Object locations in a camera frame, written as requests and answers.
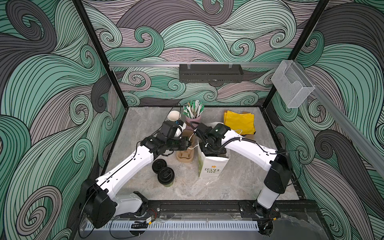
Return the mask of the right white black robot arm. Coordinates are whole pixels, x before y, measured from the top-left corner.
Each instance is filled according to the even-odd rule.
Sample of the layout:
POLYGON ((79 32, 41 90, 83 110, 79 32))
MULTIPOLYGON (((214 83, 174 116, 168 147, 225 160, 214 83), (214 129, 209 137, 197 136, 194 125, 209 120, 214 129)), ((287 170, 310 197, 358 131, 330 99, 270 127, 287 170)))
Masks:
POLYGON ((203 153, 218 155, 224 150, 234 151, 267 172, 254 208, 259 217, 268 217, 277 198, 285 193, 293 174, 292 161, 287 152, 284 149, 264 147, 222 123, 217 123, 214 127, 199 123, 193 130, 201 141, 203 153))

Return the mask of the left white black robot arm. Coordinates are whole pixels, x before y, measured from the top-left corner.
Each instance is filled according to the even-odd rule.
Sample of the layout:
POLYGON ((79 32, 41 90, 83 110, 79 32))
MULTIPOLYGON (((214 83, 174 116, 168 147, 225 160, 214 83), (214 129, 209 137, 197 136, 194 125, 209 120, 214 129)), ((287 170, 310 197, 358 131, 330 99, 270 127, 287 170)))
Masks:
POLYGON ((164 121, 154 134, 137 143, 135 151, 96 180, 85 180, 81 185, 81 214, 96 228, 105 226, 116 216, 143 216, 147 199, 139 192, 118 196, 122 187, 143 167, 151 164, 166 151, 186 150, 191 142, 182 135, 186 123, 164 121))

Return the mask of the white paper takeout bag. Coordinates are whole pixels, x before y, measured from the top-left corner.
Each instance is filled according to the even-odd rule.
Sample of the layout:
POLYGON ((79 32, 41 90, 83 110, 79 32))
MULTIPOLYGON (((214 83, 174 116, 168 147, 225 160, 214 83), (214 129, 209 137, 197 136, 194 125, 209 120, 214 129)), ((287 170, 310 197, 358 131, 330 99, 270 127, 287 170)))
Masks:
POLYGON ((219 156, 205 156, 204 153, 200 150, 200 139, 197 137, 198 144, 197 144, 197 153, 198 153, 198 164, 199 164, 199 177, 200 178, 217 178, 219 175, 223 172, 226 164, 228 163, 230 157, 231 157, 231 151, 227 148, 227 153, 225 155, 219 155, 219 156))

